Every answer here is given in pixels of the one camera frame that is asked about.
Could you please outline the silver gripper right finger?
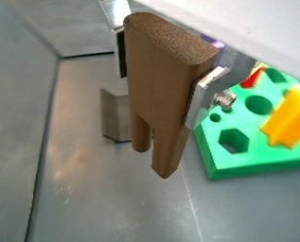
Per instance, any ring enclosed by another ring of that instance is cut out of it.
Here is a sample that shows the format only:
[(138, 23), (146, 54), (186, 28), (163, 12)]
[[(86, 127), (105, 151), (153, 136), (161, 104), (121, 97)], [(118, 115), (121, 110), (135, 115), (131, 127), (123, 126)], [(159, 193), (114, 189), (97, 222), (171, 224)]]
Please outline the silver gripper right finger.
[(220, 106), (228, 110), (237, 96), (229, 88), (240, 84), (250, 75), (256, 60), (229, 46), (224, 47), (220, 65), (194, 82), (184, 118), (185, 126), (194, 130), (209, 111)]

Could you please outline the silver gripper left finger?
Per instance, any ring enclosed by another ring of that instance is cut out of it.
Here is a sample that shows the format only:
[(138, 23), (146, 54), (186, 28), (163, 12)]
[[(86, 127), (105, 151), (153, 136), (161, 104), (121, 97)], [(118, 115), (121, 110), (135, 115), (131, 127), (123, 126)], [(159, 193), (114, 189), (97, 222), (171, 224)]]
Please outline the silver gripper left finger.
[(111, 31), (119, 77), (125, 78), (127, 76), (127, 63), (123, 21), (130, 15), (129, 3), (127, 0), (98, 0), (98, 2), (105, 13), (109, 30)]

